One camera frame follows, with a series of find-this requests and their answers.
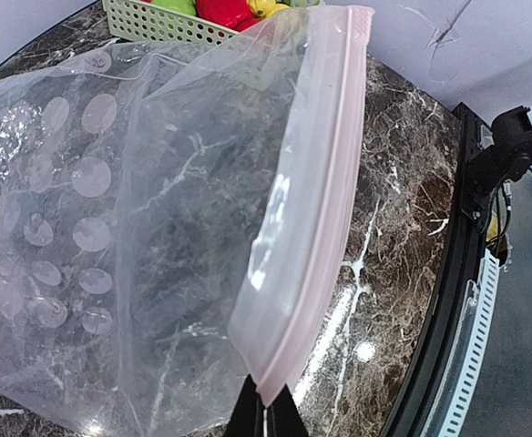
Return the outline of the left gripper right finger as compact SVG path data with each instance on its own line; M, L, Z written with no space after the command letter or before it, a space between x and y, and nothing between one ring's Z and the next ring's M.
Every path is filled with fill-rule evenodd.
M308 432L287 385L266 408L266 429L270 437L308 437Z

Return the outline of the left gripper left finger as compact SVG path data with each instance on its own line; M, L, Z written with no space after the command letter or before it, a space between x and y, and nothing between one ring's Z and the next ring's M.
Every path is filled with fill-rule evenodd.
M256 392L256 384L248 375L227 423L223 437L262 437L264 405Z

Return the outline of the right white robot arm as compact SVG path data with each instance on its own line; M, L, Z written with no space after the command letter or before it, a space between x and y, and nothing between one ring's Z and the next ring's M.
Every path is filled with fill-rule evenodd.
M460 208L482 233L503 183L519 181L532 167L532 107L510 109L491 124L463 103L454 114L462 122Z

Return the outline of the red toy pepper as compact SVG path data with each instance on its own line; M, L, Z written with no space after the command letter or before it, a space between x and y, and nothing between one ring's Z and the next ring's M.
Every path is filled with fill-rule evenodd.
M196 0L195 6L200 18L238 32L259 22L245 0Z

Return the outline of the clear zip top bag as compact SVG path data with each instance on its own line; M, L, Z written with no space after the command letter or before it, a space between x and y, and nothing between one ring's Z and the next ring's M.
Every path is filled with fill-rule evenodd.
M0 392L180 436L300 379L348 239L373 9L0 80Z

